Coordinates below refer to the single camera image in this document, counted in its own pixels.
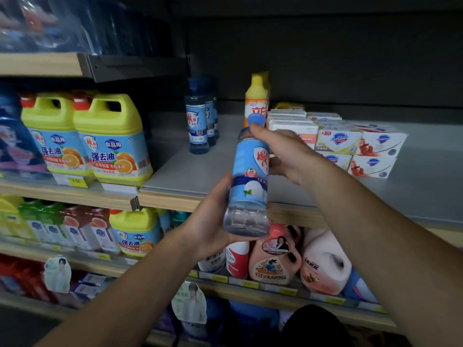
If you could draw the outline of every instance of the hand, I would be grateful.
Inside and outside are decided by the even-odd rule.
[[[270,152],[276,156],[270,158],[270,174],[286,176],[291,182],[302,185],[304,171],[310,167],[311,159],[328,161],[291,130],[270,131],[256,123],[252,123],[250,129],[252,135],[267,143]]]
[[[225,175],[179,227],[188,238],[188,245],[194,249],[197,262],[220,252],[231,243],[257,239],[233,235],[222,229],[231,180],[230,174]]]

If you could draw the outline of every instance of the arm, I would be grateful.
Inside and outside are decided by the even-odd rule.
[[[221,229],[230,182],[224,177],[181,227],[36,346],[141,346],[191,268],[245,240]]]
[[[313,197],[349,259],[412,344],[459,345],[463,254],[389,207],[294,133],[252,124],[252,134],[277,156],[270,173],[285,175]]]

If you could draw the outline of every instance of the green bottle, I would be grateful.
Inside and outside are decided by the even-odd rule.
[[[51,242],[62,246],[74,247],[71,235],[63,226],[64,216],[60,211],[64,208],[61,202],[43,201],[38,219],[43,223],[50,236]]]
[[[182,212],[180,210],[174,210],[172,212],[172,227],[176,228],[182,225],[188,217],[191,215],[190,212]]]
[[[41,200],[25,198],[24,203],[18,207],[18,210],[39,241],[51,242],[47,229],[45,229],[43,223],[38,219],[42,207]]]

